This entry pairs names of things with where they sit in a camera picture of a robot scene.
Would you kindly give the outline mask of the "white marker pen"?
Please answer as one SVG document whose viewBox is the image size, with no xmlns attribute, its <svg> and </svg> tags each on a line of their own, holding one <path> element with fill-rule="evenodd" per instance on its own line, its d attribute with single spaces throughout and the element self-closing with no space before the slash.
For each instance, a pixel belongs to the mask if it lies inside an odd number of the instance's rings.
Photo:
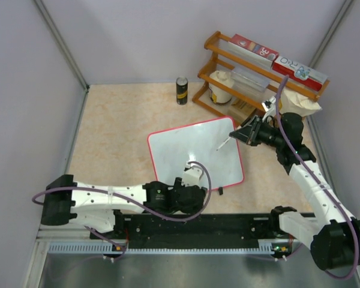
<svg viewBox="0 0 360 288">
<path fill-rule="evenodd" d="M 229 140 L 230 140 L 230 137 L 226 138 L 226 139 L 222 142 L 222 144 L 220 144 L 220 145 L 218 146 L 218 148 L 216 149 L 216 151 L 220 150 Z"/>
</svg>

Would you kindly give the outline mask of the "pink framed whiteboard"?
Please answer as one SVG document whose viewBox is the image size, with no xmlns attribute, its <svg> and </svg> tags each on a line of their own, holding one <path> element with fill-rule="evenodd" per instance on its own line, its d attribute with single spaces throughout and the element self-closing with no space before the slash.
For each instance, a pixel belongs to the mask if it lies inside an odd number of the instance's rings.
<svg viewBox="0 0 360 288">
<path fill-rule="evenodd" d="M 147 143 L 156 179 L 172 184 L 189 161 L 196 161 L 208 170 L 214 190 L 242 183 L 238 142 L 231 139 L 218 148 L 235 128 L 233 119 L 225 116 L 149 134 Z"/>
</svg>

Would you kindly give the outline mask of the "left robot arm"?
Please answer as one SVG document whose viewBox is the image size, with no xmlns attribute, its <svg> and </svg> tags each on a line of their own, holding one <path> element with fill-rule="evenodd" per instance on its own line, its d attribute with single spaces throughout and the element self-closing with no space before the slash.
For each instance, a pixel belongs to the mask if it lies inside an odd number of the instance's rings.
<svg viewBox="0 0 360 288">
<path fill-rule="evenodd" d="M 147 212 L 163 220 L 186 222 L 201 214 L 211 192 L 197 184 L 185 184 L 181 178 L 173 185 L 152 181 L 115 187 L 76 182 L 73 175 L 65 174 L 50 183 L 42 195 L 42 225 L 79 224 L 117 238 L 124 224 L 114 216 L 115 211 Z"/>
</svg>

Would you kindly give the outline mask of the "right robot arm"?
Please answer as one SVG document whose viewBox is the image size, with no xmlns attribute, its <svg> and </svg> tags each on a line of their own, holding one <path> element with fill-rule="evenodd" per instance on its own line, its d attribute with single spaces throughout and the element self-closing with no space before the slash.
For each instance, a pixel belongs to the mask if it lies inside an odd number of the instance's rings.
<svg viewBox="0 0 360 288">
<path fill-rule="evenodd" d="M 348 211 L 322 176 L 311 150 L 303 144 L 302 117 L 285 113 L 281 127 L 255 116 L 230 137 L 250 146 L 275 148 L 278 162 L 294 180 L 309 202 L 316 222 L 312 223 L 291 207 L 272 210 L 268 230 L 280 238 L 286 233 L 306 246 L 319 269 L 327 271 L 360 265 L 360 220 Z"/>
</svg>

